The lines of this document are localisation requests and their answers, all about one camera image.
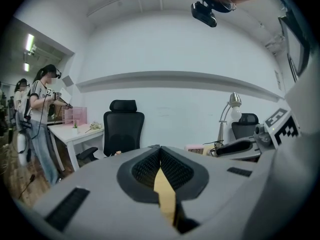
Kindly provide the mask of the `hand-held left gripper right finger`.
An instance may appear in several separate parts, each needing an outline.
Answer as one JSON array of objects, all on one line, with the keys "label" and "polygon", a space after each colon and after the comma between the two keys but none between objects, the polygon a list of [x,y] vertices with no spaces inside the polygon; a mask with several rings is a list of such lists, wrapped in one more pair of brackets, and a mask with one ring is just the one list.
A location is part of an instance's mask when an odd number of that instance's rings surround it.
[{"label": "hand-held left gripper right finger", "polygon": [[213,166],[198,198],[181,203],[185,232],[163,229],[161,239],[292,239],[318,182],[318,135],[267,151],[256,164],[215,159]]}]

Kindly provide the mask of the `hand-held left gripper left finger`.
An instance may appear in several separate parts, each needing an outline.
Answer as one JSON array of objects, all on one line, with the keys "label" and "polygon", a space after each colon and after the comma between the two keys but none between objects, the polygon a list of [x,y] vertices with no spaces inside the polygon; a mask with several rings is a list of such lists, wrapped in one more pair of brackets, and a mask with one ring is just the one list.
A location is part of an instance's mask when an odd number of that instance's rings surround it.
[{"label": "hand-held left gripper left finger", "polygon": [[157,147],[86,164],[34,205],[38,230],[51,240],[176,240],[154,182]]}]

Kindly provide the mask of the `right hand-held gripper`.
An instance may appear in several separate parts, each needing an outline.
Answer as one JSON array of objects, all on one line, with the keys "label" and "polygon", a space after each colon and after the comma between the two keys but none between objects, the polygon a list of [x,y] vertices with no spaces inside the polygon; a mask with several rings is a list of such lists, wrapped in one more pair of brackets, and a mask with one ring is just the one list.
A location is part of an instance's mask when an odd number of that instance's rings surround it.
[{"label": "right hand-held gripper", "polygon": [[[253,137],[264,147],[279,146],[300,136],[300,127],[289,108],[278,108],[262,123],[255,126]],[[215,154],[221,159],[257,162],[261,151],[248,138],[238,139],[219,147]]]}]

